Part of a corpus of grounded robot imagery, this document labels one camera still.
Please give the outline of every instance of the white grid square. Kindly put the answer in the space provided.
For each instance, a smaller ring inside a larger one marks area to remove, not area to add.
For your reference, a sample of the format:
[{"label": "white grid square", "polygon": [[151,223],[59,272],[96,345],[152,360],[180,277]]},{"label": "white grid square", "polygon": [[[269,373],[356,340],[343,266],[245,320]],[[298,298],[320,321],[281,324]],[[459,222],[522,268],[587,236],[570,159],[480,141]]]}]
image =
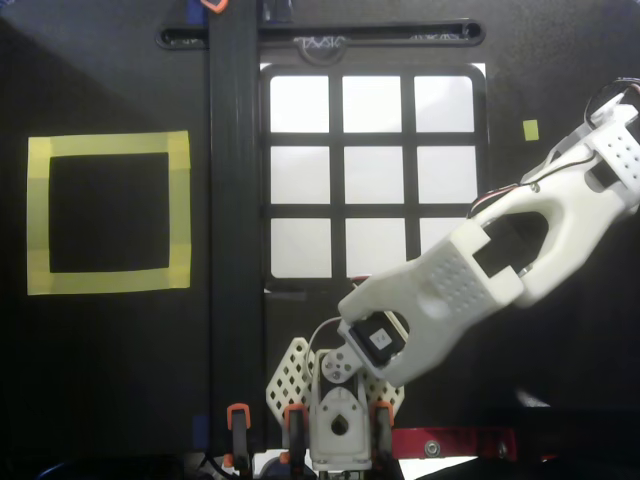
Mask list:
[{"label": "white grid square", "polygon": [[276,278],[331,277],[331,220],[271,220],[271,273]]},{"label": "white grid square", "polygon": [[478,196],[474,146],[418,147],[420,203],[470,203]]},{"label": "white grid square", "polygon": [[348,218],[347,276],[380,273],[407,261],[404,218]]},{"label": "white grid square", "polygon": [[402,147],[345,147],[345,202],[404,203]]},{"label": "white grid square", "polygon": [[329,132],[329,77],[271,79],[272,132]]},{"label": "white grid square", "polygon": [[466,218],[421,218],[420,252],[424,253],[460,226]]},{"label": "white grid square", "polygon": [[416,131],[473,132],[469,77],[415,77]]},{"label": "white grid square", "polygon": [[329,201],[329,147],[271,147],[271,203]]},{"label": "white grid square", "polygon": [[345,76],[342,96],[345,132],[402,131],[400,77]]}]

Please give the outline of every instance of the tic-tac-toe grid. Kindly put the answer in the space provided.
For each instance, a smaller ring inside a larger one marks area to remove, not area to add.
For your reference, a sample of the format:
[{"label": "tic-tac-toe grid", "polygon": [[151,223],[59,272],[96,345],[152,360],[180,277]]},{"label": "tic-tac-toe grid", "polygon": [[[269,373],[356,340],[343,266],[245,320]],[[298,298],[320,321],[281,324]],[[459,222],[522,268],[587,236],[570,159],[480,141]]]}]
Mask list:
[{"label": "tic-tac-toe grid", "polygon": [[267,283],[320,284],[416,258],[485,185],[474,66],[262,71]]}]

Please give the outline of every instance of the screw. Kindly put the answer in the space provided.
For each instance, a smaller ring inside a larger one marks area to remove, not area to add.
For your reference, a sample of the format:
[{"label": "screw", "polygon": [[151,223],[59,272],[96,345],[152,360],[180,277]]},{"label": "screw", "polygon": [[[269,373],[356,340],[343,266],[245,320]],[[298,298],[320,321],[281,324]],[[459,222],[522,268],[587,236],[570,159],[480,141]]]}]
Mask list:
[{"label": "screw", "polygon": [[526,267],[524,267],[522,270],[518,272],[518,277],[524,277],[527,273],[531,271],[532,268],[533,268],[533,263],[530,263],[529,265],[527,265]]},{"label": "screw", "polygon": [[429,440],[424,446],[424,453],[429,458],[440,456],[440,444],[435,440]]},{"label": "screw", "polygon": [[508,453],[509,450],[507,450],[507,446],[504,444],[504,442],[500,442],[498,444],[498,456],[500,458],[507,458]]}]

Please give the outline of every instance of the yellow tape square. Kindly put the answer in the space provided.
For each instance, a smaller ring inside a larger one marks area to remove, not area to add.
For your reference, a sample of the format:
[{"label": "yellow tape square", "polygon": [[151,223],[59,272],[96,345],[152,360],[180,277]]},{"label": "yellow tape square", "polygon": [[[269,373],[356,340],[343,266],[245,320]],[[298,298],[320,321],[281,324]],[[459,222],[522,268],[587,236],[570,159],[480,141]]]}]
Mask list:
[{"label": "yellow tape square", "polygon": [[540,139],[537,120],[525,120],[522,122],[522,127],[524,128],[524,139],[527,142],[534,142]]},{"label": "yellow tape square", "polygon": [[[167,153],[169,267],[123,272],[52,273],[49,251],[51,157]],[[188,132],[69,135],[29,139],[27,161],[28,295],[122,293],[188,288],[191,277],[191,193]]]}]

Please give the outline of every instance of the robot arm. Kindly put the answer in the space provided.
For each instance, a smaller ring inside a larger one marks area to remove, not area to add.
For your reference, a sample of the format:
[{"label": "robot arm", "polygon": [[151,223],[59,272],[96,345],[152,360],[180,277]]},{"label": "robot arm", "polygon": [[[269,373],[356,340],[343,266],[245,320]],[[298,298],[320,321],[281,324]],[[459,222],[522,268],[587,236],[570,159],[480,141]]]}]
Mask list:
[{"label": "robot arm", "polygon": [[623,96],[587,117],[520,183],[476,201],[448,238],[370,277],[340,302],[345,344],[318,352],[312,379],[310,450],[317,469],[370,466],[364,371],[393,387],[424,374],[474,323],[551,292],[584,264],[613,222],[635,213],[640,136],[630,130],[640,121],[633,106],[620,103]]}]

